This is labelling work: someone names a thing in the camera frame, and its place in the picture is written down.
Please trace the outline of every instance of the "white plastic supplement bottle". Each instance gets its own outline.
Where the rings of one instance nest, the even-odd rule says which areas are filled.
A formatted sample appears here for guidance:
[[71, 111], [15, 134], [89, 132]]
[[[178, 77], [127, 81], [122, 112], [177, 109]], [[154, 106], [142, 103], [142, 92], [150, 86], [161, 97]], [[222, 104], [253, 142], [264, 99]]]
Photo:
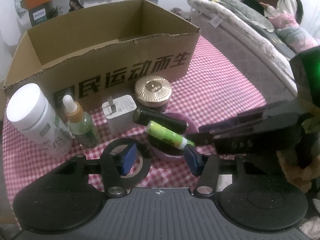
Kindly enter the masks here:
[[72, 147], [68, 128], [37, 84], [19, 88], [7, 106], [8, 120], [46, 154], [59, 158]]

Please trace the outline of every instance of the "white rubber dropper bulb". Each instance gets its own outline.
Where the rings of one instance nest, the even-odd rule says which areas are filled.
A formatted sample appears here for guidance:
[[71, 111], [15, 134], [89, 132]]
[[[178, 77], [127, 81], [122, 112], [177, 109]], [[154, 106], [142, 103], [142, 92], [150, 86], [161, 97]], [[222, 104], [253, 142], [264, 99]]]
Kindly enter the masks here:
[[63, 104], [66, 108], [66, 111], [70, 114], [74, 113], [75, 111], [77, 111], [78, 106], [77, 104], [73, 101], [72, 96], [70, 95], [65, 95], [62, 99]]

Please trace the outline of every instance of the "grey ribbed panel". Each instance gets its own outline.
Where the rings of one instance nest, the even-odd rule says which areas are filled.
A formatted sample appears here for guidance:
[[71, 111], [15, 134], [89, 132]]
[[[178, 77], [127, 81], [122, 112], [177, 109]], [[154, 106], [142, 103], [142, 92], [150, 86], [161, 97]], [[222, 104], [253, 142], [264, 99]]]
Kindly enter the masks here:
[[299, 230], [259, 234], [239, 228], [211, 200], [197, 199], [188, 189], [134, 188], [107, 201], [90, 223], [60, 235], [24, 231], [17, 240], [307, 240]]

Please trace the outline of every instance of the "dropper bottle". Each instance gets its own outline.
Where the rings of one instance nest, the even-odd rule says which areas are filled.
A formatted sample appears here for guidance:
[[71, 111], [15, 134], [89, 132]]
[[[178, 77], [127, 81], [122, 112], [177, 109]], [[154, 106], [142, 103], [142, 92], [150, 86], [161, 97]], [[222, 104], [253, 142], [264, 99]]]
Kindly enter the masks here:
[[99, 144], [100, 137], [91, 116], [84, 112], [79, 103], [73, 101], [70, 95], [65, 95], [62, 101], [66, 108], [65, 113], [70, 132], [84, 148], [95, 148]]

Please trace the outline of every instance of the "open cardboard box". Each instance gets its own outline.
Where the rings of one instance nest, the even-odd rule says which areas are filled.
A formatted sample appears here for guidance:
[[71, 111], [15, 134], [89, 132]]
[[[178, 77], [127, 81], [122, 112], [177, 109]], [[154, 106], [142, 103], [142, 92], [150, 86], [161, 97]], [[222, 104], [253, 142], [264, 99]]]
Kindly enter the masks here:
[[199, 35], [195, 25], [145, 0], [77, 10], [24, 33], [4, 92], [10, 98], [33, 82], [56, 110], [65, 94], [92, 110], [128, 93], [141, 76], [183, 77]]

